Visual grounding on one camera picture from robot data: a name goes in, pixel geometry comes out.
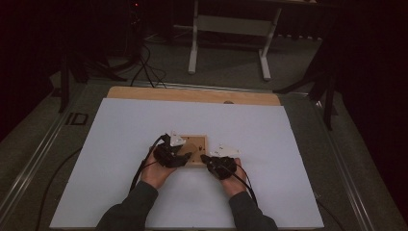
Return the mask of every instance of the dark background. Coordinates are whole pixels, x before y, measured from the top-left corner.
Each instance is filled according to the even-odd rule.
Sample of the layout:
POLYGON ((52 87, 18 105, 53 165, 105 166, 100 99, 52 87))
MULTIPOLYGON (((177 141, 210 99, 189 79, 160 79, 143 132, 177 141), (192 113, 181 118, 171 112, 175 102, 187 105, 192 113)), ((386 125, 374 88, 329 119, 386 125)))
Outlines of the dark background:
MULTIPOLYGON (((143 20, 155 31, 169 38, 171 24, 191 25, 192 1, 159 2, 149 1, 144 9, 143 20)), ((79 49, 101 63, 108 54, 129 55, 124 45, 129 33, 128 3, 2 1, 0 141, 52 91, 48 78, 60 69, 66 47, 79 49)), ((330 8, 287 7, 276 32, 293 39, 325 38, 324 47, 328 48, 320 50, 315 61, 330 61, 339 68, 336 89, 342 93, 381 176, 408 221, 404 85, 408 77, 408 4, 346 1, 344 6, 339 14, 330 8)), ((210 1, 203 11, 217 14, 220 7, 210 1)), ((257 7, 223 8, 224 13, 247 13, 248 17, 257 11, 257 7)), ((265 11, 259 15, 269 17, 265 11)))

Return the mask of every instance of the hand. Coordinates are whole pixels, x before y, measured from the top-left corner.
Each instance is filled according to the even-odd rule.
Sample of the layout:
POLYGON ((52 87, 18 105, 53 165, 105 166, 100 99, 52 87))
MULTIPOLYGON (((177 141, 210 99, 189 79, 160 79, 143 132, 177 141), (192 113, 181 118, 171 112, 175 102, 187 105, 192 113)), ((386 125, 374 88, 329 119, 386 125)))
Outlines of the hand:
MULTIPOLYGON (((236 158, 234 159, 234 161, 238 166, 242 166, 240 158, 236 158)), ((244 182, 246 182, 246 174, 242 170, 242 168, 237 167, 237 171, 235 172, 235 174, 238 177, 240 177, 244 182)), ((239 181, 235 176, 231 176, 225 180, 221 180, 220 182, 229 197, 232 197, 237 193, 246 191, 246 186, 241 181, 239 181)))
POLYGON ((146 160, 145 169, 141 172, 140 180, 158 190, 165 183, 167 177, 176 169, 176 167, 168 168, 161 166, 159 163, 157 163, 153 153, 151 153, 149 158, 146 160))

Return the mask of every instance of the white metal stand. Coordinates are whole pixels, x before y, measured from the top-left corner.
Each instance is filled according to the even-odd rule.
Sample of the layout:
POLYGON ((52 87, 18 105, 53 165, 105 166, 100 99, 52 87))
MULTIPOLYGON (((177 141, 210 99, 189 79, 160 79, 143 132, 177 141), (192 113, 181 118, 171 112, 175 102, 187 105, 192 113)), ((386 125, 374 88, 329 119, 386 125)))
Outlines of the white metal stand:
POLYGON ((281 12, 282 9, 278 8, 271 22, 264 20, 202 15, 198 14, 198 0, 194 0, 194 19, 192 23, 192 46, 190 53, 189 74, 195 73, 198 49, 197 34, 198 30, 200 30, 266 37, 267 42, 264 48, 259 51, 259 57, 261 60, 261 68, 264 79, 270 80, 271 78, 268 67, 267 53, 281 12))

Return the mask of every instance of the white table surface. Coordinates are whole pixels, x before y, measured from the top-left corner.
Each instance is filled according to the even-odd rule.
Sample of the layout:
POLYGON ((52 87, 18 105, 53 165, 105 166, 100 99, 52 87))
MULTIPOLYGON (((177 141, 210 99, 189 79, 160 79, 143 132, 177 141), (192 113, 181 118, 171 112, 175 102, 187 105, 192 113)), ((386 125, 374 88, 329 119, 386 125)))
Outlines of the white table surface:
MULTIPOLYGON (((241 151, 260 209, 282 229, 323 227, 282 106, 103 100, 69 178, 51 228, 92 228, 120 203, 148 148, 172 130, 207 135, 241 151)), ((147 228, 233 228, 219 182, 206 168, 178 168, 159 189, 147 228)))

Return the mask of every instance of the table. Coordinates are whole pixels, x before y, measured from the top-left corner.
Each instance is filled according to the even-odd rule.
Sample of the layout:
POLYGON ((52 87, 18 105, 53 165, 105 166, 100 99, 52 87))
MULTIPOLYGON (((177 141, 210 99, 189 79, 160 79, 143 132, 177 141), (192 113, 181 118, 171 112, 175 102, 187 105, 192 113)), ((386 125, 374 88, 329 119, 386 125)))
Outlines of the table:
MULTIPOLYGON (((260 208, 279 228, 322 227, 291 125, 279 105, 270 93, 112 88, 50 227, 94 227, 106 210, 124 199, 151 142, 173 129, 207 135, 209 149, 220 142, 238 148, 260 208)), ((146 227, 234 228, 227 200, 207 169, 181 167, 160 188, 146 227)))
MULTIPOLYGON (((270 3, 290 3, 290 4, 316 4, 315 0, 269 0, 270 3)), ((282 12, 282 7, 278 6, 274 11, 274 17, 271 21, 242 19, 223 16, 203 15, 198 12, 198 0, 194 0, 194 18, 192 23, 192 46, 189 61, 189 74, 195 73, 195 66, 197 60, 197 37, 198 31, 222 32, 240 35, 250 35, 265 37, 266 43, 262 49, 259 50, 259 58, 261 61, 262 73, 265 80, 270 80, 270 72, 267 60, 267 53, 270 43, 278 23, 279 16, 282 12)))

